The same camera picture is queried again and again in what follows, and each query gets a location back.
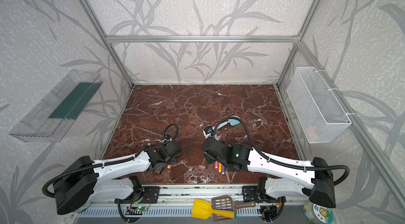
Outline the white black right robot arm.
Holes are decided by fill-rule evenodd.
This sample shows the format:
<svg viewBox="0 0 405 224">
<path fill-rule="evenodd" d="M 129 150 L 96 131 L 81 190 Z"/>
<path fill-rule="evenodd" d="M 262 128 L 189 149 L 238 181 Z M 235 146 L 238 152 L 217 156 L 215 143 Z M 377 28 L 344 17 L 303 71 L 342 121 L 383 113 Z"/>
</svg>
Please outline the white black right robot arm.
<svg viewBox="0 0 405 224">
<path fill-rule="evenodd" d="M 335 208 L 335 192 L 333 173 L 322 170 L 326 162 L 321 158 L 313 161 L 297 161 L 265 154 L 281 165 L 268 161 L 253 147 L 242 144 L 229 146 L 212 136 L 203 142 L 201 150 L 207 163 L 218 162 L 226 171 L 239 172 L 246 170 L 275 176 L 276 179 L 262 178 L 258 184 L 258 192 L 271 198 L 307 196 L 310 202 Z"/>
</svg>

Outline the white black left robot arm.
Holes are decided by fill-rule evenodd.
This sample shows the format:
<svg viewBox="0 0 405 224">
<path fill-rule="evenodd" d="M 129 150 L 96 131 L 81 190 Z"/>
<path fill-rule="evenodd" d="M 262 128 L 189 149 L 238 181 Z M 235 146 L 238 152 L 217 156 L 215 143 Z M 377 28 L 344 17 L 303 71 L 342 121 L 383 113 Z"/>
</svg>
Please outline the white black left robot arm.
<svg viewBox="0 0 405 224">
<path fill-rule="evenodd" d="M 92 202 L 127 199 L 137 189 L 128 175 L 162 170 L 181 157 L 179 144 L 170 140 L 149 145 L 136 154 L 108 160 L 92 160 L 82 156 L 42 188 L 44 195 L 54 198 L 57 213 L 65 215 L 87 208 Z"/>
</svg>

